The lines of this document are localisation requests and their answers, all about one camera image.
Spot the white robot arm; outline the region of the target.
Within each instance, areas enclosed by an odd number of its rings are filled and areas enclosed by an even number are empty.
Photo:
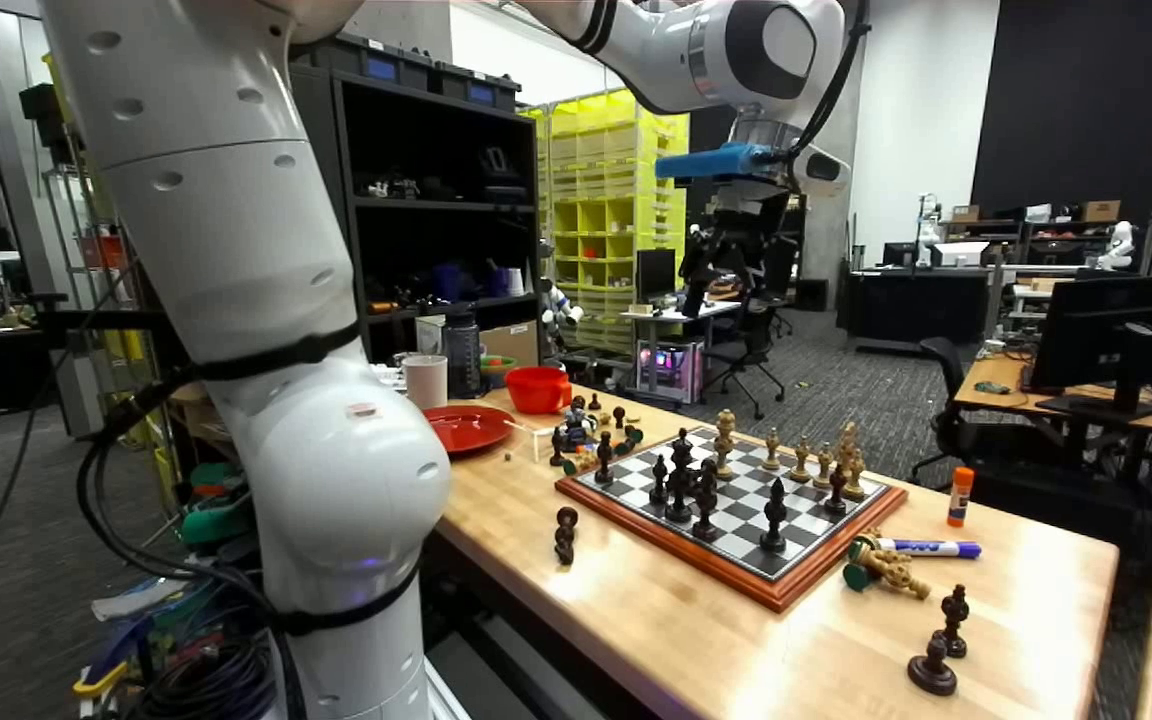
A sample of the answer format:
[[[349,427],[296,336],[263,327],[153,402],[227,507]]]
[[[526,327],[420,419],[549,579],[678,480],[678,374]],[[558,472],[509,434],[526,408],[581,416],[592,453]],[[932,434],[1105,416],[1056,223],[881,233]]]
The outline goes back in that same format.
[[[290,57],[365,0],[42,0],[96,181],[239,453],[275,697],[239,720],[434,720],[420,547],[452,464],[361,339]]]

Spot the black gripper body blue camera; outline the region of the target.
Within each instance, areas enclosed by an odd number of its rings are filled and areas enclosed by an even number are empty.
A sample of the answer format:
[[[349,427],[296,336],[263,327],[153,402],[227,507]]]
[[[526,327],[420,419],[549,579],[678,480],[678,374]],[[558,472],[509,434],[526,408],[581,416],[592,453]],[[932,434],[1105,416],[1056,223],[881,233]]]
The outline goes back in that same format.
[[[689,223],[692,245],[766,245],[796,191],[789,153],[767,146],[719,146],[666,155],[656,178],[705,199],[700,217]]]

